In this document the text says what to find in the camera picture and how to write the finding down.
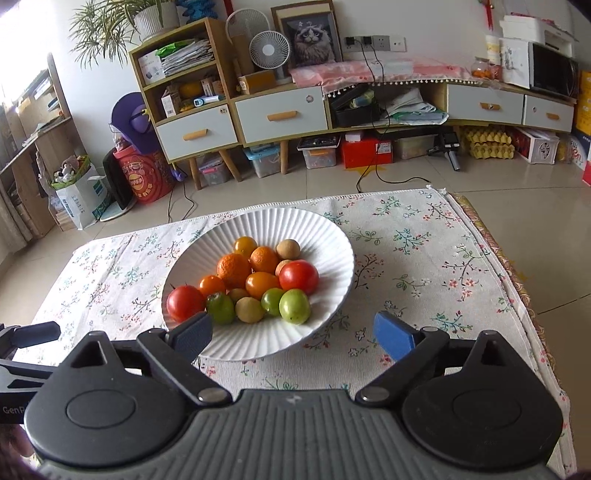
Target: egg carton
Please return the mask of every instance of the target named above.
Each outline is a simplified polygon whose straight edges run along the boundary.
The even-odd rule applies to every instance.
[[[496,142],[511,145],[511,136],[503,128],[469,128],[465,129],[465,138],[470,143]]]
[[[515,145],[506,145],[499,142],[473,143],[470,147],[470,155],[474,158],[513,158]]]

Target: blue decoration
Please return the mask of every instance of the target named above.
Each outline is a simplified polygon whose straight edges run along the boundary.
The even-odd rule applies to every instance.
[[[187,9],[183,13],[184,17],[188,17],[187,23],[204,17],[217,18],[217,12],[213,9],[215,7],[214,0],[176,0],[176,3]]]

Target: tablecloth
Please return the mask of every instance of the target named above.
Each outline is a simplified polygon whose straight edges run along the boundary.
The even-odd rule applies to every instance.
[[[559,403],[563,434],[550,466],[576,470],[570,402],[560,388],[509,274],[460,205],[431,188],[325,197],[284,206],[311,210],[349,237],[356,268],[349,296],[325,327],[275,355],[249,362],[199,358],[196,367],[235,396],[243,388],[344,388],[351,395],[392,365],[372,333],[389,310],[416,328],[433,325],[453,338],[501,332]],[[204,232],[245,210],[92,241],[76,250],[34,323],[55,320],[60,339],[17,352],[15,360],[57,365],[91,330],[130,339],[164,327],[161,292],[181,253]]]

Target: plate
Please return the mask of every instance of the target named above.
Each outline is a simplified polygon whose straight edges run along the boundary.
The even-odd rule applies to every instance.
[[[166,311],[166,298],[173,285],[196,285],[205,275],[215,275],[218,260],[233,251],[234,242],[241,236],[251,236],[259,245],[272,248],[286,238],[300,244],[300,258],[313,264],[320,276],[318,288],[310,296],[312,315],[303,325],[269,316],[254,325],[239,320],[227,326],[216,325],[212,341],[201,354],[212,360],[253,360],[295,345],[334,315],[353,282],[353,249],[345,233],[333,222],[296,208],[253,210],[204,233],[175,262],[162,294],[167,326],[176,325]]]

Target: red bucket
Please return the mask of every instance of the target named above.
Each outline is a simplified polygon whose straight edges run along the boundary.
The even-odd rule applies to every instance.
[[[173,189],[174,179],[162,152],[142,155],[134,146],[113,152],[138,202],[151,203]]]

